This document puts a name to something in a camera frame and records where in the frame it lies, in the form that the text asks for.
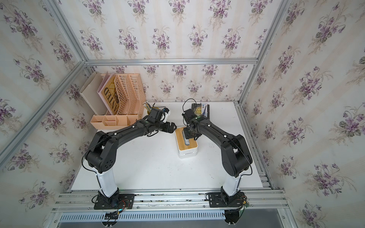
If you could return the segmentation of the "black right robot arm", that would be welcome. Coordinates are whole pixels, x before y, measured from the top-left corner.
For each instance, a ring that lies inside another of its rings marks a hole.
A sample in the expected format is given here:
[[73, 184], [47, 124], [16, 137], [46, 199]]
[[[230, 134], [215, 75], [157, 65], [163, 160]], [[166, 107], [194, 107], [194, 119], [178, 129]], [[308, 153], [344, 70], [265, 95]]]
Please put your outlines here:
[[227, 178], [221, 188], [224, 196], [232, 197], [239, 192], [241, 177], [252, 175], [253, 159], [242, 135], [229, 134], [214, 125], [205, 116], [197, 116], [192, 109], [182, 113], [186, 127], [183, 129], [186, 139], [205, 136], [221, 150], [221, 163], [227, 173]]

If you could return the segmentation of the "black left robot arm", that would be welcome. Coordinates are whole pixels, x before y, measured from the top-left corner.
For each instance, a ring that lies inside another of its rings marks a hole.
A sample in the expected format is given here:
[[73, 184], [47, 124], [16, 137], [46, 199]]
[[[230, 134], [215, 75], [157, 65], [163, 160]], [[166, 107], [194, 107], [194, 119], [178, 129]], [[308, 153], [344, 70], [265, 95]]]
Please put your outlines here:
[[153, 107], [150, 114], [136, 120], [130, 126], [108, 133], [99, 131], [94, 135], [83, 159], [87, 161], [89, 170], [96, 174], [101, 197], [111, 201], [119, 195], [113, 173], [118, 149], [142, 136], [150, 137], [159, 132], [174, 133], [177, 127], [175, 123], [167, 121], [169, 114], [170, 110], [167, 107]]

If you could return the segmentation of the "white tissue box lid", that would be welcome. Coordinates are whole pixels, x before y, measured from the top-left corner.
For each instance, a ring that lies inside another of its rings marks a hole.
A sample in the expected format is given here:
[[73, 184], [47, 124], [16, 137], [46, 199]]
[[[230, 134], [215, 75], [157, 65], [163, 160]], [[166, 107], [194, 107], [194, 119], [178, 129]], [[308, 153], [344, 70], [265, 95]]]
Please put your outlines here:
[[194, 139], [187, 138], [183, 127], [175, 130], [175, 138], [179, 154], [189, 154], [198, 151], [198, 143]]

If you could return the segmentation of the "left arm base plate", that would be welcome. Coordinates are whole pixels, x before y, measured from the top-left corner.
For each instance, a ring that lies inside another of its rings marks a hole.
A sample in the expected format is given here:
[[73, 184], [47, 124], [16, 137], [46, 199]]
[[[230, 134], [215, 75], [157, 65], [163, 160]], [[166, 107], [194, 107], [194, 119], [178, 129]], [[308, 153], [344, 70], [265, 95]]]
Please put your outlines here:
[[110, 198], [99, 193], [94, 203], [94, 210], [132, 209], [135, 194], [119, 194], [116, 192]]

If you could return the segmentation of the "white blue pencil box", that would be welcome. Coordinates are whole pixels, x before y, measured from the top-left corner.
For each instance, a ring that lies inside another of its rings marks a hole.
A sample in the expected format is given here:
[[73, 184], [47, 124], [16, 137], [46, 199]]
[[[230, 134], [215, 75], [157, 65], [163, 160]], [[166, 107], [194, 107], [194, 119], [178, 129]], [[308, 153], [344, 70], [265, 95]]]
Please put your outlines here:
[[208, 117], [208, 113], [209, 113], [208, 109], [209, 109], [208, 104], [202, 104], [201, 105], [201, 115]]

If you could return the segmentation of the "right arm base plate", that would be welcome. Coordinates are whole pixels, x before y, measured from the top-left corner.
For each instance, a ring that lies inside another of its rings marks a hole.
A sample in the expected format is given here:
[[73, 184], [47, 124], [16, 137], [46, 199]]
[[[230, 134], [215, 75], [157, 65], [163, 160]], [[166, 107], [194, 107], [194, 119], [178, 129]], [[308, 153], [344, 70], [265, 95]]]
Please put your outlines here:
[[205, 195], [210, 208], [241, 208], [247, 203], [247, 197], [243, 192], [228, 196], [224, 192], [209, 192]]

